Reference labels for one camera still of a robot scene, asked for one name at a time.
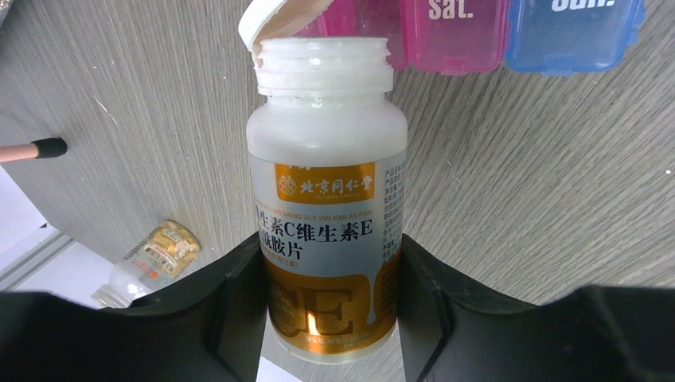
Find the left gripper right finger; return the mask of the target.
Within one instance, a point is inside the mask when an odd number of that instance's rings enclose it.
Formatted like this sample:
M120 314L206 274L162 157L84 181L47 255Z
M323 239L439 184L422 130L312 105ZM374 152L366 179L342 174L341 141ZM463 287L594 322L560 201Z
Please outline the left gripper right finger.
M584 286L509 297L405 236L397 303L408 381L671 381L674 291Z

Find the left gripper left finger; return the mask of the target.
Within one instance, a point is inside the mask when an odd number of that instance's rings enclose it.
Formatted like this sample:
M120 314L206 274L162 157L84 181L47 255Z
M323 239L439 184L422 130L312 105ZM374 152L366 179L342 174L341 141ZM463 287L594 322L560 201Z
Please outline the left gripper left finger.
M123 309L1 295L4 381L253 381L267 320L259 237Z

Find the white vitamin pill bottle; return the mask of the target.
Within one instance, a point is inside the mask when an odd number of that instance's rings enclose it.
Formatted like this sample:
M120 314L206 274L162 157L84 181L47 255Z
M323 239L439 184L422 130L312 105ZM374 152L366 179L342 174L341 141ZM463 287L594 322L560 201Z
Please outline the white vitamin pill bottle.
M376 352L396 323L408 122L383 37L304 37L327 1L254 1L238 31L265 103L246 125L268 311L318 364Z

